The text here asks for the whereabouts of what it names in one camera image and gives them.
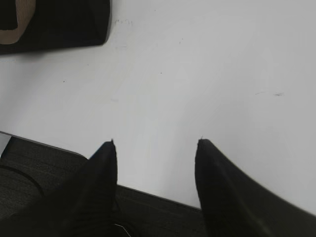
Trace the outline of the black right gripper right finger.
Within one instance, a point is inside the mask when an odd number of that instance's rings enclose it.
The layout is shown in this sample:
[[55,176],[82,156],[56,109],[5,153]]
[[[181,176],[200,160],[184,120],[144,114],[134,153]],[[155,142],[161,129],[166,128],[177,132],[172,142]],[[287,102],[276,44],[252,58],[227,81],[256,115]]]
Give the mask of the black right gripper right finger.
[[210,237],[314,237],[316,217],[276,196],[200,139],[195,181]]

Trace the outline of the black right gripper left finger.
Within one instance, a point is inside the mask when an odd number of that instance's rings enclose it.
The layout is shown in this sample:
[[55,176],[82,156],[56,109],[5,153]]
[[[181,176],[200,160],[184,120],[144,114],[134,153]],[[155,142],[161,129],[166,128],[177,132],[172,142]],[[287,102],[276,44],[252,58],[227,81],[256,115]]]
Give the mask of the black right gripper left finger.
[[1,221],[2,237],[111,237],[117,154],[105,142],[70,179]]

